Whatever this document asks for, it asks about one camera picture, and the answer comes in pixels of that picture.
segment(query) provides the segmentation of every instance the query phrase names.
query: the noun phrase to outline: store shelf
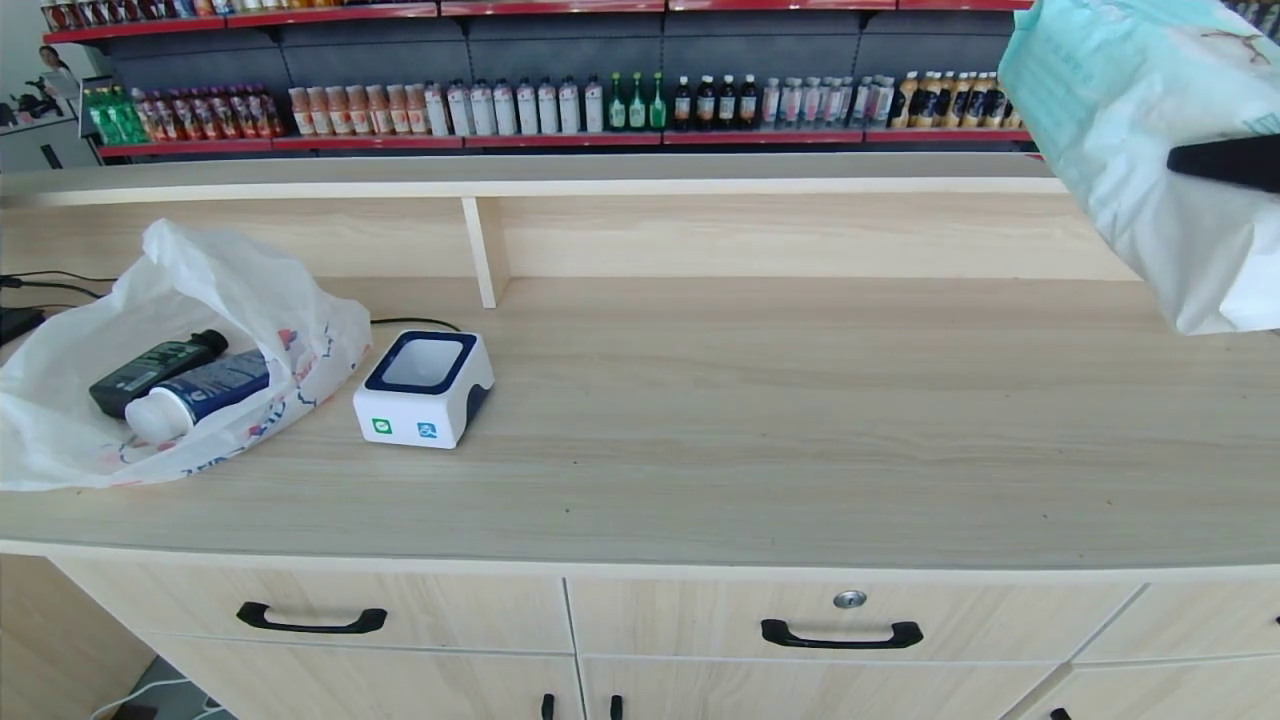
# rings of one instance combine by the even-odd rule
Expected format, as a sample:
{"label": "store shelf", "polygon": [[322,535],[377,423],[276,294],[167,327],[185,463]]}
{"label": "store shelf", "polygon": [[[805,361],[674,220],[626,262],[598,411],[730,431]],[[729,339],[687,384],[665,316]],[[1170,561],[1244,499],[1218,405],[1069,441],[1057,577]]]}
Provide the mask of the store shelf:
{"label": "store shelf", "polygon": [[187,142],[148,142],[143,145],[104,145],[97,149],[97,154],[102,158],[132,158],[137,155],[218,155],[270,151],[270,140],[196,140]]}
{"label": "store shelf", "polygon": [[45,45],[55,45],[58,42],[86,42],[90,40],[105,40],[109,37],[132,37],[137,35],[165,35],[170,32],[223,29],[224,27],[227,27],[225,18],[183,18],[179,20],[122,23],[115,26],[101,26],[101,27],[90,27],[83,29],[50,32],[45,35]]}
{"label": "store shelf", "polygon": [[303,10],[228,15],[227,27],[268,27],[301,23],[337,23],[344,20],[434,18],[439,14],[440,13],[436,9],[435,3],[351,5],[347,8],[307,8]]}
{"label": "store shelf", "polygon": [[663,145],[806,145],[815,142],[861,142],[861,129],[829,131],[742,131],[742,132],[668,132]]}
{"label": "store shelf", "polygon": [[278,137],[274,150],[439,150],[462,147],[461,137]]}
{"label": "store shelf", "polygon": [[463,138],[467,147],[589,147],[660,145],[660,132],[602,132],[577,135],[489,135]]}
{"label": "store shelf", "polygon": [[1032,142],[1025,129],[869,129],[867,142]]}
{"label": "store shelf", "polygon": [[566,15],[573,13],[660,13],[666,0],[445,0],[440,15]]}

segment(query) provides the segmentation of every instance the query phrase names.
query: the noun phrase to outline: white bag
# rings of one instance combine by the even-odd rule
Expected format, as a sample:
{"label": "white bag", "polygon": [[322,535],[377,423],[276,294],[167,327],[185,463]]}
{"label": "white bag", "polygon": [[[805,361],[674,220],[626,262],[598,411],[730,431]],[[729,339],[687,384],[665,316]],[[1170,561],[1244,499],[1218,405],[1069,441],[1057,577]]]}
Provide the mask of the white bag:
{"label": "white bag", "polygon": [[[300,261],[230,232],[159,220],[110,295],[41,325],[0,369],[0,489],[183,478],[253,447],[326,400],[369,352],[369,311],[316,287]],[[257,346],[271,382],[151,446],[105,415],[95,382],[151,347],[216,329]]]}
{"label": "white bag", "polygon": [[1280,328],[1280,199],[1166,169],[1181,145],[1280,133],[1280,47],[1219,0],[1038,0],[1000,79],[1179,332]]}

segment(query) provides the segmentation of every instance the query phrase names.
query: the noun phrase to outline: black handle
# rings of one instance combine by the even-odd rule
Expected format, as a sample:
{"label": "black handle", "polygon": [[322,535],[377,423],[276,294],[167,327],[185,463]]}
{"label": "black handle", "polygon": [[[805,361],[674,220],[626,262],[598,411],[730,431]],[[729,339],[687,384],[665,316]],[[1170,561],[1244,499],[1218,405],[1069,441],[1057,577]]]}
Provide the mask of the black handle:
{"label": "black handle", "polygon": [[760,620],[760,637],[782,647],[808,647],[812,650],[902,650],[919,644],[924,639],[924,633],[915,623],[893,623],[890,628],[893,630],[893,635],[887,641],[806,641],[791,634],[786,620]]}
{"label": "black handle", "polygon": [[266,611],[270,610],[270,605],[264,605],[261,602],[246,602],[241,606],[236,618],[248,625],[250,628],[257,628],[259,630],[280,630],[282,633],[316,633],[320,635],[364,635],[366,633],[372,633],[374,630],[380,630],[387,623],[387,611],[381,607],[370,607],[356,618],[356,621],[349,625],[288,625],[284,623],[271,623],[266,619]]}

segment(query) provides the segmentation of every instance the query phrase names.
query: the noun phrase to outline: juice bottle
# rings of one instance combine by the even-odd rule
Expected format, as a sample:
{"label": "juice bottle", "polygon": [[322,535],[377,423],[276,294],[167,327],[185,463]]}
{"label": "juice bottle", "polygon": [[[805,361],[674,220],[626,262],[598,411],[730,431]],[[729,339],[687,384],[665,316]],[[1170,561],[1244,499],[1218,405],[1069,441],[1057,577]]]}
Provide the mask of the juice bottle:
{"label": "juice bottle", "polygon": [[329,96],[323,87],[307,88],[307,106],[311,108],[311,126],[317,137],[332,137],[333,123],[329,122]]}
{"label": "juice bottle", "polygon": [[369,119],[374,123],[374,132],[378,135],[396,135],[396,126],[392,124],[392,109],[387,102],[387,91],[380,85],[365,87],[369,96]]}
{"label": "juice bottle", "polygon": [[365,86],[347,86],[347,111],[351,113],[352,132],[361,137],[374,135],[374,119],[369,117],[369,95],[365,94]]}
{"label": "juice bottle", "polygon": [[911,124],[911,114],[919,111],[915,94],[920,90],[920,73],[911,70],[906,73],[906,79],[897,86],[893,94],[893,106],[888,111],[888,124],[893,128],[905,128]]}
{"label": "juice bottle", "polygon": [[[618,73],[613,73],[613,92],[618,92]],[[678,132],[689,129],[694,115],[694,94],[689,90],[689,76],[680,76],[676,87],[676,101],[672,104],[671,127]]]}
{"label": "juice bottle", "polygon": [[307,101],[307,90],[305,87],[291,87],[289,105],[292,105],[293,124],[298,126],[298,135],[302,137],[315,137],[316,127],[311,123],[311,102]]}
{"label": "juice bottle", "polygon": [[411,85],[404,88],[404,110],[408,113],[408,129],[413,135],[426,135],[426,88]]}

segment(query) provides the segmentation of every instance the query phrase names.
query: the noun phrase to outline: counter top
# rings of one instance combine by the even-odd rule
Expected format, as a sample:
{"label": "counter top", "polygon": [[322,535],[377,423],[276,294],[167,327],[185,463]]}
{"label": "counter top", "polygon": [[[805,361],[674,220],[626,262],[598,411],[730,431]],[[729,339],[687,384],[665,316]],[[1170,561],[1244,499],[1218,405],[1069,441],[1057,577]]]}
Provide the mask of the counter top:
{"label": "counter top", "polygon": [[183,200],[742,195],[1065,193],[1012,152],[521,155],[156,163],[0,178],[0,206]]}
{"label": "counter top", "polygon": [[522,279],[497,310],[471,281],[321,284],[484,334],[457,451],[361,439],[370,359],[193,478],[5,493],[0,552],[1280,568],[1280,337],[1178,337],[1140,283]]}

